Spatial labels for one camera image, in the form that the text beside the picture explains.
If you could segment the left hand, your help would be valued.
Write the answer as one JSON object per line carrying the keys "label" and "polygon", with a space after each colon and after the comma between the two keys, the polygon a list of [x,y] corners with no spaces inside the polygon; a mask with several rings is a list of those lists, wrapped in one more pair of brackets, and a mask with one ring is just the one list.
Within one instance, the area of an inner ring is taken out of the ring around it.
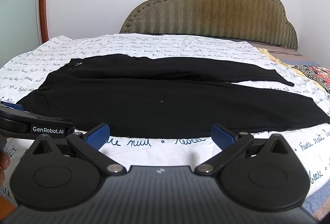
{"label": "left hand", "polygon": [[6,146],[7,139],[1,135],[1,154],[0,154],[0,185],[5,181],[5,170],[10,166],[10,157],[5,152],[4,147]]}

